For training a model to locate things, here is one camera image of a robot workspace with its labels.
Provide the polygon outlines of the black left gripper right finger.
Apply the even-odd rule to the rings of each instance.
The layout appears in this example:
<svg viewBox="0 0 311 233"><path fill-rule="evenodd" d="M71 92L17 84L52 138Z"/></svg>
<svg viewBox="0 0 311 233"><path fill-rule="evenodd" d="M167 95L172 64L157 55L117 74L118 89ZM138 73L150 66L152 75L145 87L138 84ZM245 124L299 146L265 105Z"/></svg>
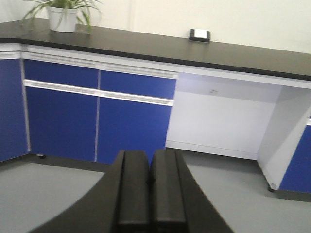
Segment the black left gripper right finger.
<svg viewBox="0 0 311 233"><path fill-rule="evenodd" d="M157 150L151 164L151 227L153 233L185 233L186 217L175 152Z"/></svg>

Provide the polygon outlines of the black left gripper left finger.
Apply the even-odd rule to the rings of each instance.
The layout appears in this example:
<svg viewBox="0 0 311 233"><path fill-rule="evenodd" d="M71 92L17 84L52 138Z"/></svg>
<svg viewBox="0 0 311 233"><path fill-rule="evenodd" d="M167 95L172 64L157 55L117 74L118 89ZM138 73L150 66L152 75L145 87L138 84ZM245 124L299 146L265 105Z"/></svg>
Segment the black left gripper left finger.
<svg viewBox="0 0 311 233"><path fill-rule="evenodd" d="M124 154L118 231L120 233L146 233L149 218L149 163L140 150Z"/></svg>

